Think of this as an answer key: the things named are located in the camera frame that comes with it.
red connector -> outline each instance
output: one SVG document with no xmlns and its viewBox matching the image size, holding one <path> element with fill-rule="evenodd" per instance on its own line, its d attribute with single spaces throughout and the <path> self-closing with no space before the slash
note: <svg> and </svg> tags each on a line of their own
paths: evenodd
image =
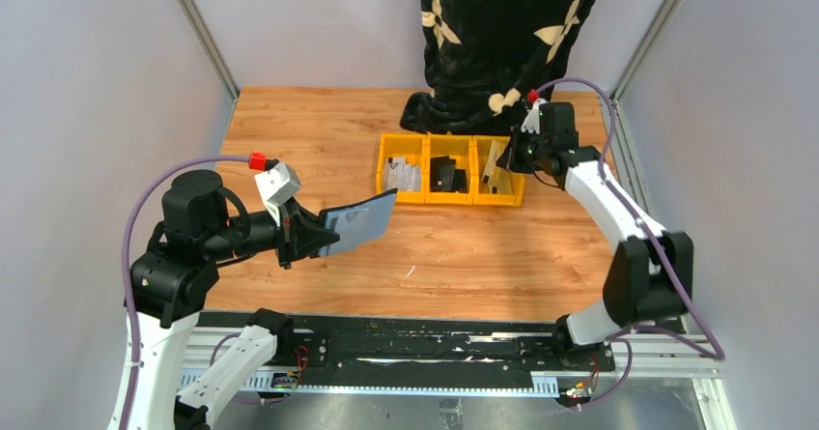
<svg viewBox="0 0 819 430">
<path fill-rule="evenodd" d="M 278 163 L 278 159 L 268 159 L 268 157 L 262 153 L 251 153 L 247 166 L 250 167 L 250 169 L 256 169 L 257 171 L 269 171 L 270 169 L 276 167 L 276 164 Z"/>
<path fill-rule="evenodd" d="M 256 169 L 257 171 L 264 171 L 266 162 L 268 162 L 268 158 L 265 157 L 264 154 L 251 153 L 250 154 L 250 161 L 248 161 L 247 164 L 248 164 L 248 166 L 250 166 L 250 169 Z"/>
<path fill-rule="evenodd" d="M 539 98 L 540 94 L 538 94 L 535 89 L 530 90 L 529 93 L 526 95 L 526 101 L 528 101 L 529 103 L 534 103 Z"/>
</svg>

wooden tabletop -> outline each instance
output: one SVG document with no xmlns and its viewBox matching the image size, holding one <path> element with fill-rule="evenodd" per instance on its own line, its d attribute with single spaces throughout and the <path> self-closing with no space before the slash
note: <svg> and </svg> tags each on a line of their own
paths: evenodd
<svg viewBox="0 0 819 430">
<path fill-rule="evenodd" d="M 375 194 L 380 135 L 401 132 L 411 93 L 244 88 L 222 153 L 287 161 L 301 180 L 298 202 L 314 213 L 358 202 Z M 596 98 L 554 98 L 575 106 L 580 143 L 600 148 Z M 249 211 L 263 209 L 252 171 L 227 163 L 218 171 Z M 610 259 L 583 208 L 528 177 L 521 208 L 399 204 L 386 235 L 355 251 L 289 271 L 274 252 L 227 267 L 206 308 L 553 321 L 600 298 Z"/>
</svg>

wire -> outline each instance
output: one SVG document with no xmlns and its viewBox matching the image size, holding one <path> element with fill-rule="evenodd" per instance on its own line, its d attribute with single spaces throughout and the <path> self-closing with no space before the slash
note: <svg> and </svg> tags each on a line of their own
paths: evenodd
<svg viewBox="0 0 819 430">
<path fill-rule="evenodd" d="M 176 166 L 168 169 L 161 175 L 159 175 L 156 180 L 151 182 L 150 185 L 142 192 L 139 198 L 136 200 L 136 203 L 133 205 L 133 209 L 130 211 L 130 215 L 128 215 L 128 219 L 126 222 L 126 229 L 123 235 L 123 246 L 120 251 L 120 259 L 122 264 L 123 270 L 123 285 L 125 286 L 126 292 L 126 308 L 127 308 L 127 317 L 128 322 L 130 324 L 130 342 L 131 342 L 131 349 L 130 349 L 130 373 L 128 374 L 127 378 L 127 388 L 126 388 L 126 396 L 123 400 L 123 410 L 120 414 L 120 430 L 127 430 L 128 421 L 130 420 L 130 412 L 133 408 L 133 400 L 136 394 L 136 385 L 137 381 L 139 380 L 139 368 L 141 365 L 141 348 L 140 348 L 140 331 L 139 331 L 139 319 L 136 315 L 136 304 L 133 300 L 133 287 L 131 286 L 130 281 L 130 241 L 131 236 L 133 234 L 133 226 L 136 223 L 136 218 L 139 216 L 139 212 L 142 210 L 142 207 L 145 205 L 145 202 L 148 201 L 148 197 L 151 196 L 151 193 L 154 192 L 163 182 L 165 182 L 168 178 L 173 176 L 174 174 L 182 171 L 183 169 L 187 169 L 191 166 L 196 166 L 199 164 L 205 164 L 209 162 L 217 162 L 217 161 L 234 161 L 234 162 L 249 162 L 250 157 L 238 157 L 238 156 L 212 156 L 212 157 L 201 157 L 196 159 L 191 159 Z"/>
<path fill-rule="evenodd" d="M 606 165 L 606 155 L 608 154 L 608 151 L 611 149 L 611 143 L 614 140 L 614 135 L 617 132 L 618 126 L 620 126 L 622 124 L 621 121 L 620 121 L 620 114 L 617 112 L 617 109 L 614 107 L 614 103 L 611 102 L 611 99 L 606 95 L 606 93 L 603 91 L 603 89 L 601 89 L 600 87 L 598 87 L 594 83 L 589 82 L 588 80 L 581 79 L 581 78 L 578 78 L 578 77 L 564 77 L 564 78 L 561 78 L 561 79 L 555 79 L 555 80 L 553 80 L 551 82 L 548 82 L 548 83 L 544 84 L 543 86 L 541 86 L 539 89 L 537 89 L 537 92 L 539 94 L 543 93 L 543 91 L 545 91 L 545 90 L 547 90 L 547 89 L 549 89 L 549 88 L 551 88 L 551 87 L 553 87 L 553 86 L 555 86 L 557 84 L 563 83 L 563 82 L 576 82 L 576 83 L 580 83 L 580 84 L 586 85 L 588 87 L 591 87 L 592 89 L 594 89 L 595 92 L 597 92 L 597 95 L 606 104 L 606 108 L 608 110 L 608 117 L 609 117 L 609 119 L 611 121 L 611 125 L 609 126 L 608 136 L 606 137 L 606 143 L 603 146 L 603 150 L 600 153 L 600 159 L 598 160 L 598 163 L 597 163 L 597 169 L 598 169 L 598 173 L 600 174 L 600 178 L 603 179 L 603 182 L 606 183 L 606 187 L 614 194 L 614 196 L 617 197 L 617 199 L 620 201 L 620 203 L 623 204 L 623 206 L 626 208 L 626 210 L 628 210 L 629 214 L 632 215 L 632 217 L 635 219 L 635 222 L 638 223 L 638 225 L 639 225 L 640 229 L 642 229 L 643 233 L 648 237 L 649 242 L 651 242 L 651 245 L 654 247 L 654 250 L 657 252 L 657 255 L 660 257 L 660 263 L 663 266 L 663 269 L 665 270 L 665 273 L 668 274 L 668 278 L 671 280 L 671 284 L 674 285 L 674 289 L 677 291 L 677 294 L 680 296 L 680 299 L 683 301 L 683 305 L 691 313 L 694 321 L 699 326 L 699 328 L 702 330 L 702 333 L 708 339 L 709 343 L 711 343 L 711 346 L 714 347 L 714 351 L 712 352 L 712 351 L 705 350 L 701 346 L 699 346 L 696 343 L 690 341 L 688 338 L 685 338 L 685 337 L 680 336 L 678 334 L 676 334 L 676 336 L 675 336 L 675 334 L 672 334 L 673 332 L 671 330 L 656 327 L 656 328 L 653 328 L 652 331 L 656 332 L 656 333 L 664 333 L 666 335 L 672 336 L 674 339 L 676 339 L 676 340 L 680 341 L 681 343 L 689 346 L 690 348 L 696 350 L 697 352 L 699 352 L 700 354 L 704 355 L 707 358 L 712 358 L 712 359 L 716 359 L 716 360 L 725 359 L 725 350 L 722 348 L 720 342 L 717 340 L 717 337 L 711 331 L 711 328 L 708 327 L 708 324 L 702 318 L 699 311 L 694 307 L 691 297 L 686 292 L 685 287 L 683 287 L 683 283 L 680 281 L 680 277 L 677 275 L 677 272 L 674 270 L 674 266 L 671 264 L 671 261 L 668 260 L 668 256 L 665 254 L 665 250 L 663 249 L 663 246 L 660 244 L 660 241 L 657 240 L 657 237 L 654 236 L 654 233 L 648 227 L 648 224 L 646 224 L 645 221 L 643 221 L 643 219 L 640 218 L 639 211 L 635 208 L 634 205 L 632 205 L 631 201 L 617 189 L 617 187 L 614 185 L 614 182 L 612 181 L 611 177 L 607 177 L 606 169 L 604 168 L 604 166 Z"/>
<path fill-rule="evenodd" d="M 543 179 L 540 178 L 540 176 L 537 175 L 537 173 L 538 171 L 534 171 L 532 172 L 532 175 L 535 176 L 535 179 L 537 179 L 539 183 L 543 184 L 544 186 L 550 186 L 552 188 L 560 188 L 560 186 L 558 186 L 557 184 L 550 184 L 544 181 Z"/>
<path fill-rule="evenodd" d="M 634 359 L 635 359 L 635 354 L 634 354 L 634 351 L 632 350 L 632 344 L 626 338 L 620 338 L 620 337 L 611 337 L 609 341 L 611 343 L 623 343 L 623 344 L 625 344 L 626 345 L 626 351 L 628 352 L 627 359 L 626 359 L 626 367 L 623 369 L 623 375 L 620 376 L 620 378 L 617 380 L 617 382 L 614 384 L 614 386 L 609 388 L 605 393 L 601 394 L 600 396 L 598 396 L 596 398 L 592 398 L 591 401 L 589 401 L 586 404 L 577 404 L 575 406 L 558 408 L 558 409 L 555 409 L 553 411 L 547 412 L 544 415 L 544 417 L 556 416 L 556 415 L 559 415 L 559 414 L 563 414 L 563 413 L 565 413 L 567 411 L 572 412 L 572 413 L 580 413 L 580 412 L 582 412 L 583 409 L 587 409 L 587 408 L 592 407 L 592 406 L 597 406 L 598 404 L 600 404 L 600 403 L 606 401 L 607 399 L 609 399 L 612 394 L 614 394 L 618 389 L 620 389 L 623 386 L 623 384 L 626 383 L 626 380 L 629 378 L 629 374 L 632 373 L 632 364 L 634 363 Z"/>
<path fill-rule="evenodd" d="M 597 363 L 597 359 L 592 356 L 591 361 L 594 362 L 594 368 L 591 370 L 591 391 L 594 392 L 594 389 L 597 387 L 597 379 L 600 378 L 600 365 Z"/>
<path fill-rule="evenodd" d="M 293 352 L 296 353 L 296 368 L 298 369 L 297 380 L 298 384 L 301 385 L 301 372 L 304 370 L 301 365 L 301 353 L 299 353 L 298 350 L 293 350 Z"/>
<path fill-rule="evenodd" d="M 231 333 L 230 335 L 225 336 L 224 338 L 219 340 L 218 343 L 216 343 L 216 346 L 213 348 L 213 352 L 211 353 L 211 361 L 210 361 L 211 366 L 213 366 L 213 363 L 216 362 L 216 353 L 219 351 L 219 348 L 221 348 L 222 345 L 225 344 L 225 342 L 227 342 L 228 340 L 233 339 L 233 338 L 239 338 L 239 334 L 238 333 Z M 280 403 L 280 402 L 284 401 L 285 399 L 287 399 L 287 397 L 284 397 L 284 398 L 270 398 L 270 399 L 264 399 L 264 398 L 249 399 L 249 398 L 239 398 L 237 396 L 234 396 L 233 398 L 231 398 L 231 401 L 233 401 L 235 403 L 241 403 L 241 404 L 260 404 L 260 405 L 264 406 L 266 404 Z"/>
<path fill-rule="evenodd" d="M 304 350 L 304 369 L 306 369 L 307 364 L 310 363 L 310 350 L 308 350 L 307 347 L 304 345 L 298 345 L 298 348 L 300 350 Z"/>
</svg>

patterned black fabric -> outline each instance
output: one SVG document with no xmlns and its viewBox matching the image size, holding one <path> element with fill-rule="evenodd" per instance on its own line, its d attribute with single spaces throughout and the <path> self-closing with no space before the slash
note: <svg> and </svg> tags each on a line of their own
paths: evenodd
<svg viewBox="0 0 819 430">
<path fill-rule="evenodd" d="M 421 0 L 427 83 L 401 127 L 508 134 L 531 89 L 562 77 L 595 0 Z"/>
</svg>

yellow storage bin divider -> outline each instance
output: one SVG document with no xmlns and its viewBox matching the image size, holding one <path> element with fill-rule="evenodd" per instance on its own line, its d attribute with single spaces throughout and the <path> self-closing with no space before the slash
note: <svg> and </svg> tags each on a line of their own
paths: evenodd
<svg viewBox="0 0 819 430">
<path fill-rule="evenodd" d="M 500 194 L 492 193 L 487 184 L 482 182 L 484 168 L 489 158 L 492 142 L 500 142 L 502 148 L 497 153 L 500 156 L 506 144 L 509 143 L 509 137 L 490 137 L 483 135 L 475 135 L 473 137 L 473 161 L 474 166 L 472 170 L 474 175 L 472 182 L 476 183 L 472 193 L 472 201 L 475 205 L 495 205 L 495 206 L 520 206 L 523 203 L 523 190 L 526 185 L 526 177 L 524 174 L 513 174 L 511 172 L 503 171 L 502 174 L 509 174 L 512 185 L 512 193 Z"/>
<path fill-rule="evenodd" d="M 425 193 L 429 186 L 429 161 L 427 136 L 420 133 L 384 133 L 381 135 L 379 146 L 379 164 L 376 169 L 376 192 L 384 193 L 384 164 L 388 158 L 404 157 L 407 164 L 419 166 L 421 169 L 420 191 L 399 191 L 396 197 L 398 203 L 424 203 Z"/>
<path fill-rule="evenodd" d="M 427 184 L 424 188 L 424 202 L 445 205 L 471 205 L 476 186 L 474 179 L 474 158 L 472 157 L 472 137 L 466 135 L 427 135 L 429 155 L 425 158 Z M 450 157 L 455 159 L 455 168 L 466 171 L 466 193 L 437 192 L 430 190 L 432 158 Z"/>
</svg>

